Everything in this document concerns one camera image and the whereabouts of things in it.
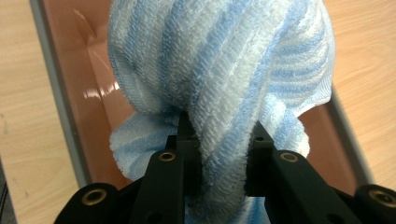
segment wooden floor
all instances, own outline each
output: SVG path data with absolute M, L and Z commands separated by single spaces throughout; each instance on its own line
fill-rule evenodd
M 334 86 L 379 185 L 396 189 L 396 1 L 326 0 Z M 78 189 L 27 0 L 0 1 L 0 155 L 19 223 L 52 223 Z

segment light blue cloth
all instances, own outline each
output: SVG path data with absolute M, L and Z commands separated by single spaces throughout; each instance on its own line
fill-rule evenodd
M 317 0 L 113 0 L 108 52 L 135 112 L 110 138 L 122 172 L 150 155 L 189 112 L 201 141 L 203 192 L 187 223 L 263 223 L 244 194 L 248 140 L 259 120 L 276 147 L 308 154 L 297 119 L 330 99 L 334 41 Z

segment textured fabric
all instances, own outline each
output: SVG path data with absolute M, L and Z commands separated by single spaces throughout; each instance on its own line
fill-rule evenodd
M 149 156 L 188 111 L 201 141 L 203 186 L 187 223 L 263 223 L 244 195 L 248 140 L 259 120 L 278 149 L 306 156 L 297 117 L 330 99 L 334 43 L 321 1 L 113 0 L 108 52 L 136 112 L 110 138 L 122 172 Z

